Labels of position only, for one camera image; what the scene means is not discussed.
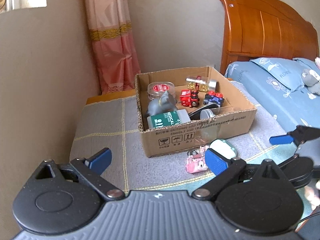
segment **pink toy camera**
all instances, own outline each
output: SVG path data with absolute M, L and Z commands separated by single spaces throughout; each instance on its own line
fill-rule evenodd
M 191 155 L 187 158 L 187 172 L 196 173 L 200 171 L 206 171 L 207 169 L 208 166 L 205 164 L 203 154 Z

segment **blue bedsheet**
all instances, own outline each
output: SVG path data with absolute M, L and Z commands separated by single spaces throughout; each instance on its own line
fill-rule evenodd
M 307 88 L 291 93 L 253 62 L 233 62 L 225 76 L 242 83 L 286 132 L 299 124 L 320 127 L 320 96 L 311 94 Z

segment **wall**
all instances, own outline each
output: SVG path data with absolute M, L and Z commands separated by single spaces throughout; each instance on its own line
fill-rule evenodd
M 312 22 L 320 37 L 320 0 L 282 0 Z M 128 0 L 142 72 L 216 65 L 224 10 L 219 0 Z
M 99 87 L 83 0 L 0 14 L 0 239 L 18 232 L 11 205 L 43 159 L 68 161 L 86 99 Z

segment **wooden headboard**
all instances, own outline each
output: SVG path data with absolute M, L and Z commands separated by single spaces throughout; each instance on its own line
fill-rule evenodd
M 319 56 L 317 32 L 279 0 L 220 0 L 225 9 L 220 72 L 234 61 L 257 57 Z

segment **red toy train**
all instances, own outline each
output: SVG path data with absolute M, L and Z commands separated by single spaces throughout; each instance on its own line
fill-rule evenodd
M 180 101 L 182 106 L 189 106 L 194 107 L 194 106 L 199 106 L 199 97 L 198 97 L 198 91 L 194 90 L 181 90 L 180 94 Z

